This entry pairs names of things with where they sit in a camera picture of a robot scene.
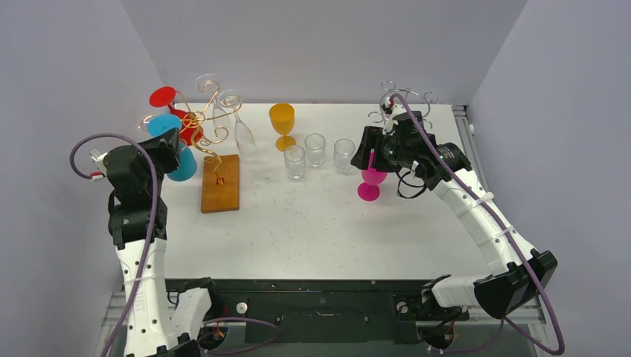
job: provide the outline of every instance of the tabletop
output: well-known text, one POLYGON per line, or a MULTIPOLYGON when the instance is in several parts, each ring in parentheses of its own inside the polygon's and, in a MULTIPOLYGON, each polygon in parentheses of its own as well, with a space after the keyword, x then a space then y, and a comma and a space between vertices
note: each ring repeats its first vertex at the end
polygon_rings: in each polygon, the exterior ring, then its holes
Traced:
MULTIPOLYGON (((202 152, 193 150, 199 163, 193 178, 164 180, 167 277, 432 279, 488 273, 470 235, 432 192, 402 199, 396 194, 397 177, 389 174, 379 186, 381 196, 365 202, 357 195, 360 170, 340 174, 333 169, 335 141, 348 138, 357 146, 363 127, 378 125, 371 122, 378 116, 368 118, 376 105, 294 104, 291 136, 298 144, 313 132, 327 140, 324 165, 307 167, 299 181, 288 177, 283 153, 275 147, 280 135, 269 120, 271 106, 244 103, 239 111, 257 144, 255 154, 240 158, 239 210, 200 212, 202 152)), ((426 110, 424 105, 412 108, 426 110)), ((426 128, 438 143, 461 145, 450 106, 432 106, 428 119, 433 127, 426 128)), ((213 124, 204 127, 212 135, 213 124)), ((237 153, 232 137, 211 149, 237 153)))

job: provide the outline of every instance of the yellow goblet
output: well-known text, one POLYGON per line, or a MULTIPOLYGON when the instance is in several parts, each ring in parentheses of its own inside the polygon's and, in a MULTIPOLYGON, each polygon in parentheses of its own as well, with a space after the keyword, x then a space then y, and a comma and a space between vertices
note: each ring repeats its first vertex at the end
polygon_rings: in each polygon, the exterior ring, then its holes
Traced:
POLYGON ((272 127, 282 136, 276 140, 276 149, 285 151, 287 147, 295 145, 295 139, 289 136, 294 129, 294 107, 287 103, 275 104, 269 110, 269 119, 272 120, 272 127))

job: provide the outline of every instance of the purple cable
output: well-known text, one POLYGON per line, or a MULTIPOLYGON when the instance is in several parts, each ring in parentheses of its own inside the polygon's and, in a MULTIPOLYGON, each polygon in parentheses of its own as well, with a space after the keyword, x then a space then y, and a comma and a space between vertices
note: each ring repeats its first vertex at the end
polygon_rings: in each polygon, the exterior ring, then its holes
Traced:
MULTIPOLYGON (((152 183, 152 188, 153 188, 153 192, 151 195, 151 211, 149 213, 148 227, 153 227, 153 224, 156 221, 156 209, 158 207, 158 190, 156 189, 156 187, 158 187, 158 174, 156 173, 156 166, 153 165, 153 161, 151 161, 151 157, 149 157, 149 154, 147 153, 147 151, 145 151, 134 140, 128 138, 125 135, 114 134, 114 133, 91 135, 83 139, 82 141, 79 141, 77 145, 75 145, 72 148, 72 151, 70 152, 70 167, 72 167, 72 170, 80 177, 83 177, 84 179, 91 178, 89 175, 86 175, 85 173, 82 173, 79 171, 79 169, 77 169, 77 164, 74 162, 74 157, 77 154, 77 150, 80 147, 82 147, 85 143, 87 143, 88 141, 92 141, 94 139, 98 139, 98 138, 117 138, 117 139, 126 141, 130 143, 133 147, 135 147, 145 158, 147 158, 147 162, 149 163, 149 170, 151 171, 151 183, 152 183)), ((147 236, 144 239, 144 247, 142 248, 142 255, 140 257, 140 262, 138 264, 138 271, 136 272, 136 279, 142 277, 142 271, 144 270, 144 263, 147 261, 147 254, 149 252, 149 246, 151 244, 152 232, 153 232, 153 229, 147 229, 147 236)), ((100 357, 106 357, 109 352, 109 349, 112 347, 112 344, 114 343, 114 340, 116 339, 116 336, 118 335, 118 332, 120 331, 121 326, 123 325, 123 322, 127 318, 127 315, 129 314, 129 311, 131 310, 132 305, 134 304, 134 299, 136 297, 136 293, 138 293, 139 286, 140 286, 140 280, 135 280, 134 285, 132 286, 132 291, 129 292, 129 299, 127 300, 127 303, 125 304, 123 313, 121 314, 121 317, 116 322, 116 325, 114 326, 112 333, 109 335, 109 338, 107 338, 105 347, 103 348, 103 351, 100 353, 100 357)))
MULTIPOLYGON (((401 96, 401 94, 398 94, 398 93, 394 93, 394 94, 391 95, 391 98, 395 98, 395 97, 398 98, 399 101, 401 102, 401 104, 403 104, 403 107, 406 108, 406 111, 408 112, 408 115, 410 116, 410 118, 414 122, 414 125, 416 126, 418 132, 420 133, 420 136, 423 138, 423 141, 425 141, 425 144, 427 145, 427 147, 432 151, 432 154, 434 155, 434 157, 436 158, 438 163, 441 164, 441 166, 445 169, 445 171, 447 171, 448 174, 460 185, 460 187, 465 192, 467 192, 473 199, 475 199, 475 200, 480 199, 480 197, 478 197, 478 195, 476 195, 473 192, 473 190, 469 188, 468 185, 466 185, 464 182, 462 182, 462 180, 459 177, 456 176, 456 174, 453 172, 453 170, 441 158, 441 155, 438 153, 436 148, 432 145, 432 142, 427 137, 427 134, 425 133, 425 130, 423 130, 423 126, 421 126, 419 124, 417 118, 414 116, 414 113, 410 109, 410 106, 408 105, 406 100, 403 98, 403 96, 401 96)), ((503 231, 506 231, 505 235, 506 235, 506 237, 508 239, 508 242, 510 243, 510 246, 513 247, 513 250, 515 251, 515 253, 517 253, 517 256, 522 261, 522 263, 524 265, 524 268, 526 268, 526 271, 528 272, 528 275, 531 277, 532 281, 534 282, 534 285, 536 286, 536 289, 539 292, 539 296, 541 296, 541 299, 543 300, 543 304, 545 305, 545 308, 548 310, 548 314, 550 314, 550 322, 552 323, 552 327, 554 328, 554 334, 557 336, 557 340, 558 340, 558 343, 559 343, 559 349, 558 350, 553 350, 550 347, 545 346, 544 344, 542 344, 541 342, 536 340, 534 337, 532 337, 530 334, 528 334, 526 331, 524 331, 523 329, 521 329, 517 325, 515 325, 515 323, 512 322, 509 318, 505 318, 506 322, 508 322, 513 328, 515 328, 517 330, 517 332, 521 333, 526 338, 531 340, 532 343, 534 343, 538 348, 546 351, 547 353, 550 353, 551 355, 555 355, 555 356, 562 355, 565 352, 565 350, 566 350, 566 343, 563 340, 563 334, 561 333, 561 329, 559 327, 559 321, 557 319, 557 314, 554 313, 554 309, 552 308, 552 304, 550 303, 550 299, 548 299, 548 295, 545 293, 545 290, 544 290, 543 286, 541 285, 541 282, 539 281, 539 278, 537 278, 534 270, 532 269, 531 265, 528 263, 528 260, 526 259, 526 257, 522 253, 522 251, 519 249, 519 246, 515 242, 515 239, 513 238, 513 235, 509 231, 507 231, 506 225, 504 224, 502 219, 499 218, 498 214, 486 202, 482 202, 481 206, 484 207, 485 210, 487 210, 487 212, 497 222, 499 227, 503 231)))
MULTIPOLYGON (((454 349, 454 350, 442 350, 440 348, 436 348, 433 347, 432 345, 428 344, 427 342, 425 342, 425 344, 432 350, 435 352, 439 352, 439 353, 473 353, 473 352, 480 352, 483 349, 489 347, 490 345, 494 344, 497 339, 499 338, 499 335, 502 333, 502 329, 504 328, 504 320, 500 320, 499 322, 499 329, 497 330, 497 333, 495 334, 495 337, 491 338, 486 344, 483 344, 479 347, 473 347, 473 348, 458 348, 458 349, 454 349)), ((418 330, 418 338, 420 338, 421 341, 425 341, 423 339, 423 332, 421 330, 418 330)))
MULTIPOLYGON (((254 318, 214 318, 212 320, 208 320, 208 321, 204 321, 204 323, 202 324, 203 326, 207 326, 209 324, 214 324, 216 322, 252 322, 253 324, 259 324, 259 325, 263 325, 263 326, 267 326, 267 327, 271 327, 273 329, 276 330, 276 336, 265 340, 259 344, 256 344, 254 346, 248 346, 248 347, 244 347, 244 348, 239 348, 236 350, 229 350, 229 351, 215 351, 215 350, 209 350, 208 353, 210 353, 211 355, 236 355, 238 353, 244 353, 244 352, 248 352, 248 351, 252 351, 255 350, 259 347, 263 347, 266 344, 272 343, 274 341, 276 341, 278 339, 278 336, 281 335, 281 328, 272 324, 271 322, 267 322, 267 321, 263 321, 263 320, 257 320, 254 318)), ((207 338, 209 336, 212 336, 212 334, 208 334, 208 335, 204 335, 200 338, 197 339, 197 342, 201 342, 204 338, 207 338)))

